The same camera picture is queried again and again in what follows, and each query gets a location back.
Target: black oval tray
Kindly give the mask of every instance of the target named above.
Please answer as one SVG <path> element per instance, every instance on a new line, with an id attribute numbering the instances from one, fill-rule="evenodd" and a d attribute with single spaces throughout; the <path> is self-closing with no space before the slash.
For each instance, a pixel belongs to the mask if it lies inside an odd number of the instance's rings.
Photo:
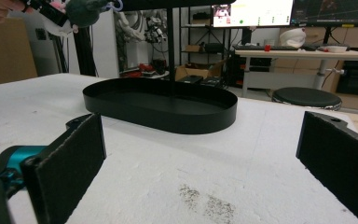
<path id="1" fill-rule="evenodd" d="M 152 78 L 108 79 L 83 90 L 86 108 L 171 133 L 214 133 L 234 123 L 236 95 L 215 87 Z"/>

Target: white desk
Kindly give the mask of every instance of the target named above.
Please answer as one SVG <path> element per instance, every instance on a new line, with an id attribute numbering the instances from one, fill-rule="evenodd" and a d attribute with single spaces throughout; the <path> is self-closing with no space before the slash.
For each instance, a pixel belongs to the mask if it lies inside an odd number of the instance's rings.
<path id="1" fill-rule="evenodd" d="M 50 144 L 89 113 L 82 90 L 100 80 L 0 85 L 0 153 Z M 107 159 L 68 223 L 358 223 L 295 156 L 304 110 L 240 98 L 232 126 L 202 135 L 103 118 Z M 9 203 L 17 223 L 35 223 L 26 191 Z"/>
<path id="2" fill-rule="evenodd" d="M 330 53 L 321 51 L 295 51 L 295 50 L 235 50 L 235 53 L 246 58 L 246 68 L 243 75 L 242 97 L 246 97 L 249 87 L 279 89 L 282 87 L 312 87 L 317 90 L 322 88 L 324 74 L 328 60 L 358 61 L 358 51 L 350 50 L 344 53 Z M 319 72 L 315 76 L 276 74 L 266 72 L 250 72 L 251 58 L 290 58 L 321 60 Z"/>

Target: computer monitor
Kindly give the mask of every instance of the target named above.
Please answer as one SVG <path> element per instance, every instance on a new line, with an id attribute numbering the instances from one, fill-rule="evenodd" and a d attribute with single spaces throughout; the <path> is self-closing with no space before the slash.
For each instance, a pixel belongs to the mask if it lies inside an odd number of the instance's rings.
<path id="1" fill-rule="evenodd" d="M 358 27 L 358 0 L 296 0 L 291 24 Z"/>
<path id="2" fill-rule="evenodd" d="M 237 0 L 212 5 L 213 27 L 281 27 L 290 25 L 293 0 Z"/>

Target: human hand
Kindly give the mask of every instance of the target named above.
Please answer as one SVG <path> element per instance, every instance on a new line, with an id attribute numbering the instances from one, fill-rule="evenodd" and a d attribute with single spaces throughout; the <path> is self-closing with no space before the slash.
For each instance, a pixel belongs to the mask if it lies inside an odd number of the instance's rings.
<path id="1" fill-rule="evenodd" d="M 9 10 L 22 11 L 25 9 L 25 5 L 20 0 L 0 0 L 0 23 L 5 21 L 5 17 Z M 26 10 L 27 13 L 31 13 L 30 7 Z"/>

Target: stool seat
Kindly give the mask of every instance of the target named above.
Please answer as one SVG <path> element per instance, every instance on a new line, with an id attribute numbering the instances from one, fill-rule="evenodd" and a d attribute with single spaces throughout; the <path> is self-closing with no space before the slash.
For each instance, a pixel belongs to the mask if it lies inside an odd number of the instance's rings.
<path id="1" fill-rule="evenodd" d="M 289 105 L 302 105 L 328 110 L 339 110 L 341 99 L 333 93 L 310 88 L 288 87 L 276 90 L 272 94 L 272 102 Z"/>

